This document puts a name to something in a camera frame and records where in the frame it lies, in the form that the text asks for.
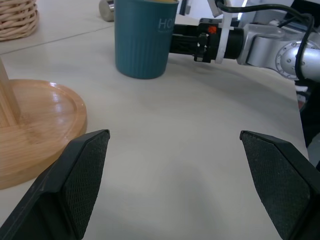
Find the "teal ribbed cup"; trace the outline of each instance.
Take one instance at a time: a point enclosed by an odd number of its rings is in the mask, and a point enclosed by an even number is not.
[[[178,1],[115,0],[115,65],[137,79],[161,76],[167,66]]]

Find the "wooden post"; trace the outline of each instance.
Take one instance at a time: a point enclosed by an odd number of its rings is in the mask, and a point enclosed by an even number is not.
[[[0,59],[0,128],[19,123],[20,108],[10,86],[5,66]]]

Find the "white table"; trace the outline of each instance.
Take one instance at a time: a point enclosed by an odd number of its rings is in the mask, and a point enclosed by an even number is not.
[[[93,17],[98,3],[89,2],[77,8],[87,28],[76,36],[43,17],[41,25],[52,25],[52,33],[41,27],[30,38],[0,43],[2,52],[12,51],[1,55],[11,79],[70,87],[86,103],[87,131],[111,131],[84,239],[280,240],[239,135],[273,135],[307,157],[294,84],[233,60],[205,64],[176,54],[157,79],[126,77],[115,68],[113,24]],[[39,5],[57,8],[50,0]],[[94,10],[86,18],[88,6]],[[177,22],[197,24],[181,16]],[[76,22],[68,28],[80,30]],[[0,225],[31,183],[0,191]]]

